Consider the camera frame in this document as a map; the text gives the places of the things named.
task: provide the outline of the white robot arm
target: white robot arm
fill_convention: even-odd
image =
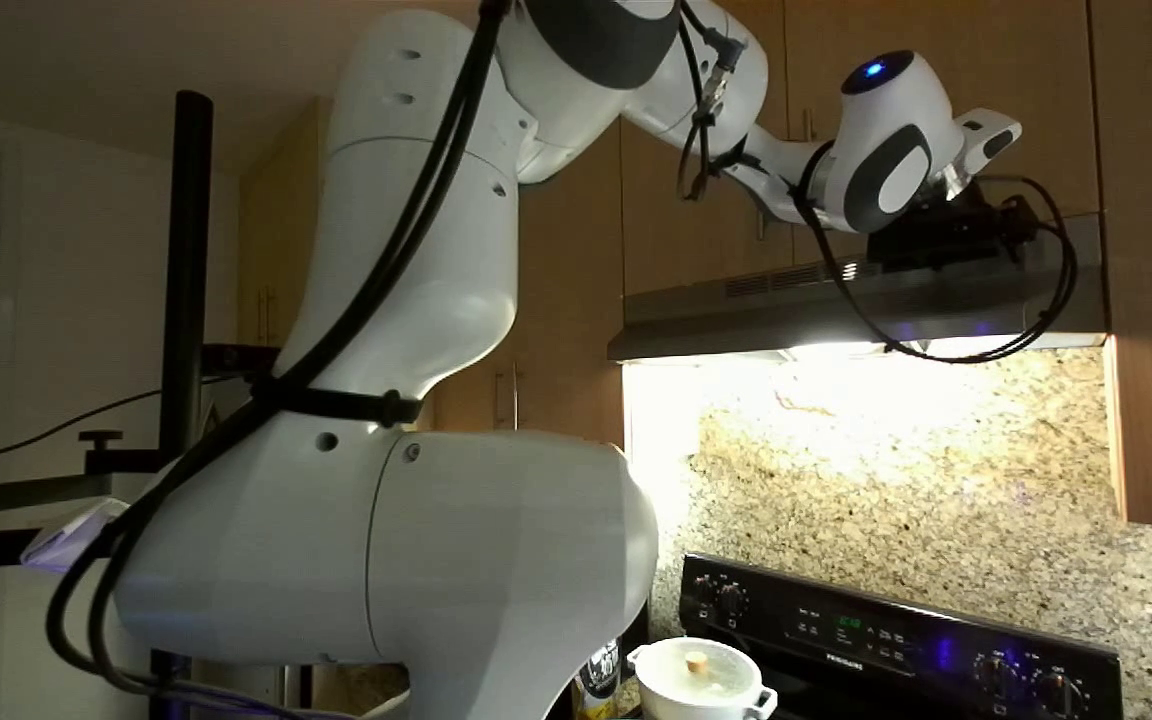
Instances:
[[[767,56],[717,5],[691,6],[746,45],[726,85],[708,83],[722,92],[710,152],[737,159],[723,172],[771,214],[801,222],[788,192],[818,143],[756,126]],[[442,210],[312,388],[424,397],[502,340],[517,295],[520,183],[561,170],[622,113],[685,145],[696,99],[679,13],[676,0],[513,5]],[[702,67],[715,65],[687,32]],[[353,53],[306,296],[276,376],[328,333],[381,258],[472,36],[444,15],[400,12]],[[929,182],[965,182],[1020,136],[1005,115],[952,118],[914,53],[863,65],[844,105],[806,181],[820,215],[851,232],[889,222]],[[287,410],[174,488],[131,541],[114,600],[150,646],[223,662],[402,662],[412,694],[396,712],[420,720],[544,717],[637,614],[657,560],[652,506],[616,448]]]

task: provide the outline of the range hood vent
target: range hood vent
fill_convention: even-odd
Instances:
[[[1051,333],[1102,336],[1101,220],[1089,214],[1066,223],[1078,251],[1078,287]],[[1039,236],[1024,250],[1020,266],[995,258],[884,274],[881,265],[863,255],[838,258],[838,266],[870,318],[897,340],[1007,336],[1028,328],[1046,309],[1060,272],[1055,238]],[[824,263],[817,263],[627,296],[626,328],[608,346],[608,357],[636,361],[870,340]]]

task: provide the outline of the ceiling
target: ceiling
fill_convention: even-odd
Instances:
[[[0,0],[0,119],[168,158],[189,88],[215,101],[215,166],[241,172],[401,8],[476,0]]]

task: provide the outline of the black stove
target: black stove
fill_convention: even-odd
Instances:
[[[1121,720],[1109,647],[687,555],[682,628],[732,644],[780,720]]]

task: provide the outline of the white pot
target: white pot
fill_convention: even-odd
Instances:
[[[669,638],[626,657],[649,720],[767,720],[776,691],[749,655],[723,643]]]

